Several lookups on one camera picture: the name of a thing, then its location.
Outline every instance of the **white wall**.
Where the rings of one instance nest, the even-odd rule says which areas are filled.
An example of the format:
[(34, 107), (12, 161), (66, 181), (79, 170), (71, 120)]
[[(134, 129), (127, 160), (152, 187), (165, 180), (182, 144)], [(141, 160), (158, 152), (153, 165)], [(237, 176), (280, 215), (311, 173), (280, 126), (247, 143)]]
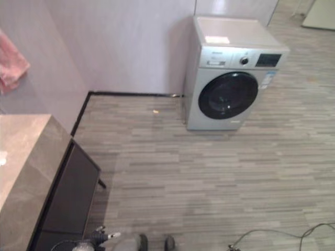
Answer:
[(278, 0), (197, 0), (196, 14), (254, 18), (267, 26)]
[(0, 1), (0, 27), (30, 62), (20, 86), (0, 96), (6, 113), (51, 113), (71, 131), (87, 95), (44, 0)]
[(195, 0), (46, 0), (89, 89), (181, 93)]

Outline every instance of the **pink towel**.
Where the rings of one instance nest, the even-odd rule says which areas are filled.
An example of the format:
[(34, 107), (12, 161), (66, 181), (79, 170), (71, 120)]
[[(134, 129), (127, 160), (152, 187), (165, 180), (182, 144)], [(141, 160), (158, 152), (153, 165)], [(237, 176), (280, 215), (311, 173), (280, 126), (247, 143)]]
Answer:
[(18, 86), (18, 79), (30, 67), (10, 39), (0, 30), (0, 93)]

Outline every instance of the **marble countertop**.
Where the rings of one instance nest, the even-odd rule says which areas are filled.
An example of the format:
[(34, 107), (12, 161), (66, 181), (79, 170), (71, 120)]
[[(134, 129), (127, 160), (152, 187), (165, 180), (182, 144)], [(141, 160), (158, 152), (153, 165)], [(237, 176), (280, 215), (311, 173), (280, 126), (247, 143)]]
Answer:
[(0, 116), (1, 251), (27, 249), (70, 139), (51, 115)]
[(0, 167), (0, 210), (50, 117), (0, 116), (0, 151), (6, 161)]

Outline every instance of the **digital display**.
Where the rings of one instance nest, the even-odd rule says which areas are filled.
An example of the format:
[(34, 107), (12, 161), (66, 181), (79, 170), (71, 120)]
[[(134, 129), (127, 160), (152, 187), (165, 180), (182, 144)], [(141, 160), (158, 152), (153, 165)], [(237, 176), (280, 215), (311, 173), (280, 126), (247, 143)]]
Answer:
[(261, 54), (256, 67), (276, 67), (281, 56), (281, 54)]

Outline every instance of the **washing machine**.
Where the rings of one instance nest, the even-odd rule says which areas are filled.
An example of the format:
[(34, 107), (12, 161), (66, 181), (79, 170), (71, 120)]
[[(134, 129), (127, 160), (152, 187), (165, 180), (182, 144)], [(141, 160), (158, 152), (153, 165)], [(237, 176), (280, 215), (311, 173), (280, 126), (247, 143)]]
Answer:
[(187, 129), (239, 129), (288, 54), (257, 20), (195, 16), (183, 97)]

